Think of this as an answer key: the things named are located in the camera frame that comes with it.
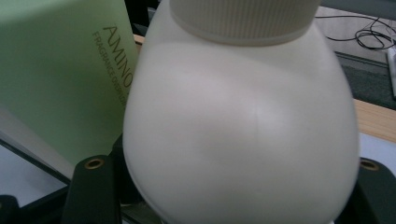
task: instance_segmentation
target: white bottle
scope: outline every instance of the white bottle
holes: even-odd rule
[[[342,211],[359,137],[341,66],[311,23],[317,7],[162,1],[136,68],[124,150],[165,221],[328,224]],[[280,29],[282,10],[300,22],[255,35]]]

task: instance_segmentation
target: desk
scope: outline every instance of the desk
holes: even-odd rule
[[[145,37],[134,35],[138,50]],[[363,101],[354,100],[358,114],[359,131],[396,143],[396,111]]]

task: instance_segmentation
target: ribbed bottle cap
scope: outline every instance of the ribbed bottle cap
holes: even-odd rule
[[[171,0],[175,21],[203,38],[263,46],[304,34],[320,0]]]

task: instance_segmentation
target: black cable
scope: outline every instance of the black cable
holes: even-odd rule
[[[362,18],[362,19],[367,19],[373,21],[369,26],[369,29],[366,29],[367,26],[355,33],[355,37],[353,38],[347,38],[347,39],[336,39],[336,38],[331,38],[326,36],[328,39],[333,40],[333,41],[351,41],[351,40],[356,40],[360,46],[362,46],[365,49],[371,49],[371,50],[381,50],[381,49],[389,49],[392,48],[393,46],[396,46],[396,40],[392,39],[388,35],[384,35],[378,31],[374,31],[373,27],[374,25],[378,22],[383,25],[385,25],[387,28],[389,28],[391,31],[396,33],[396,30],[394,30],[391,26],[387,25],[386,23],[382,22],[379,20],[379,18],[370,18],[370,17],[365,17],[365,16],[323,16],[323,17],[316,17],[316,19],[334,19],[334,18]],[[378,40],[378,42],[381,44],[381,47],[371,47],[367,46],[362,42],[362,38],[365,36],[373,36],[375,39]],[[386,46],[384,41],[381,39],[386,39],[388,42],[391,43],[390,46]]]

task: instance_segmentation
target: metal grommet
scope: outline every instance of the metal grommet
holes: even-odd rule
[[[101,167],[103,164],[105,164],[104,160],[95,158],[95,159],[85,162],[85,168],[88,170],[93,170],[93,169]]]
[[[361,160],[361,167],[370,171],[378,171],[379,166],[372,161]]]

